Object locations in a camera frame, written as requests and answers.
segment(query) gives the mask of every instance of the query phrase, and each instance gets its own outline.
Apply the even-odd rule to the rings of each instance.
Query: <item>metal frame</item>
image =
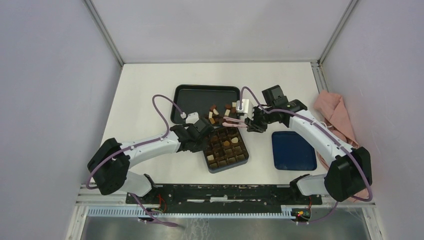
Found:
[[[327,55],[329,54],[329,51],[333,47],[334,42],[336,41],[337,37],[339,36],[340,32],[342,31],[343,27],[345,26],[346,21],[348,20],[349,16],[357,6],[357,3],[360,0],[350,0],[349,5],[347,5],[346,10],[344,11],[343,15],[341,16],[340,21],[338,22],[337,26],[335,27],[334,32],[332,33],[327,45],[324,48],[324,51],[322,52],[321,56],[319,57],[318,63],[319,65],[322,65],[323,62],[326,60]]]
[[[322,66],[318,63],[318,61],[311,62],[310,66],[312,67],[313,76],[315,78],[316,87],[318,88],[318,92],[321,93],[322,90],[329,91],[326,78],[323,74]]]
[[[105,24],[103,23],[102,18],[99,15],[99,12],[97,12],[96,7],[94,6],[92,0],[82,0],[87,7],[88,12],[90,13],[91,17],[93,18],[95,24],[98,27],[98,30],[100,31],[101,35],[104,38],[104,41],[109,46],[110,50],[113,53],[113,56],[115,57],[118,64],[121,66],[121,68],[124,66],[125,62],[122,59],[121,54],[118,51],[117,46],[115,45],[114,41],[112,40],[111,35],[108,32],[108,29],[106,29]]]
[[[98,189],[89,190],[85,185],[81,185],[76,204],[73,210],[71,222],[69,224],[66,240],[80,240],[87,217],[147,217],[139,207],[134,204],[126,204],[127,193],[117,191],[110,195],[101,195]],[[329,196],[322,196],[322,205],[313,205],[312,208],[330,209],[334,206],[335,200]],[[156,204],[146,204],[145,207],[158,207]],[[262,218],[262,219],[288,219],[288,213],[293,208],[307,208],[307,205],[282,205],[281,213],[276,214],[164,214],[159,217],[167,218]],[[338,208],[351,209],[360,208],[365,217],[365,223],[372,240],[383,240],[379,227],[379,218],[374,202],[340,202]]]

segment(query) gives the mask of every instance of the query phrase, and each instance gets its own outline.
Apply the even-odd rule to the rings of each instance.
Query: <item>white table surface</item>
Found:
[[[308,62],[125,64],[102,141],[129,142],[163,133],[165,124],[153,108],[152,96],[163,94],[173,99],[181,84],[248,86],[260,101],[264,101],[262,90],[278,84],[289,101],[299,99],[322,119],[312,108],[318,89]],[[247,91],[243,98],[253,100]],[[172,126],[171,104],[160,98],[156,103]],[[325,173],[319,162],[314,171],[274,167],[271,134],[287,130],[278,123],[269,125],[264,133],[241,129],[250,157],[246,164],[222,172],[209,173],[203,153],[188,151],[161,155],[130,170],[149,174],[155,183],[175,184],[288,184],[304,174]]]

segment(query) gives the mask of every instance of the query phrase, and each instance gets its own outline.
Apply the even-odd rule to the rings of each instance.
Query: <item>blue tray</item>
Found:
[[[313,171],[317,169],[314,148],[294,131],[272,133],[274,166],[278,170]]]

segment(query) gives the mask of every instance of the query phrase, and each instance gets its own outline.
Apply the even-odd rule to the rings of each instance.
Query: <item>red wire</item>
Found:
[[[311,207],[312,207],[312,198],[311,196],[309,196],[309,206],[307,206],[307,209],[309,210],[311,209]]]
[[[161,208],[161,202],[165,204],[165,208],[163,209],[163,213],[167,210],[167,202],[161,197],[161,195],[158,195],[159,197],[159,208]]]

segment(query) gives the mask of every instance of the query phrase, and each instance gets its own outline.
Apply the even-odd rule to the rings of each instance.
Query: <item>white connector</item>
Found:
[[[195,124],[199,120],[199,114],[197,112],[190,113],[185,119],[186,124]]]
[[[235,106],[235,110],[238,114],[242,114],[243,116],[241,119],[250,118],[252,119],[253,116],[253,104],[249,99],[242,99],[241,100],[241,109],[240,109],[240,100],[237,101],[237,104]]]

